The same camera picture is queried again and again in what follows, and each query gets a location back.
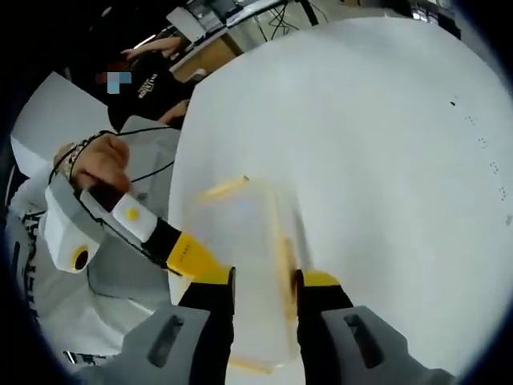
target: plastic lid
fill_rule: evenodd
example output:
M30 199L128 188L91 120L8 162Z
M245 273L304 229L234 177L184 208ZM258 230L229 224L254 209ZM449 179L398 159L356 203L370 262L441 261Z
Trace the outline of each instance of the plastic lid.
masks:
M298 352L293 261L285 252L279 217L273 191L245 180L205 194L184 227L219 263L235 266L230 364L260 373L270 373Z

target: white hoodie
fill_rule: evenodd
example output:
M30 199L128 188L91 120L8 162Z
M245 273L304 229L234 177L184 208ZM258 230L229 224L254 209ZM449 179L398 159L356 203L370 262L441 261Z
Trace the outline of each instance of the white hoodie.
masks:
M34 320L57 358L73 371L118 354L123 336L155 309L95 294L86 271L70 274L55 268L42 237L49 174L49 168L43 169L20 186L10 204L6 233Z

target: desk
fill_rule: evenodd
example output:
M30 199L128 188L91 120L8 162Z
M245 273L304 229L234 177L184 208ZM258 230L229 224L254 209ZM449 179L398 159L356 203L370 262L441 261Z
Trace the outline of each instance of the desk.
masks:
M274 183L297 202L314 266L421 363L457 375L513 290L512 106L495 73L437 26L362 18L300 30L198 85L168 220L180 227L195 197L226 180Z
M288 2L289 0L256 0L255 2L251 2L250 4L244 6L244 8L241 11L230 16L226 20L225 27L218 30L213 36L210 36L201 43L198 43L183 58L180 58L178 62L173 63L172 67L170 68L170 71L173 72L173 74L175 74L178 80L185 80L188 76L192 74L193 70L189 68L184 69L184 64L186 64L192 58L198 55L203 49L213 44L217 39L223 39L223 43L227 46L227 48L229 48L232 51L233 57L231 59L234 59L235 56L241 55L242 51L240 50L240 48L235 44L235 42L233 42L232 38L228 36L229 30L234 26L238 26L239 24L248 20L249 18L252 18L258 14L262 14L278 6L287 4ZM309 18L310 23L313 26L317 25L317 18L315 17L315 14L309 2L307 0L300 0L300 3L303 6L303 9L307 17ZM216 70L221 65L224 65L227 61L227 59L217 59L217 63L214 64L215 68L213 69Z

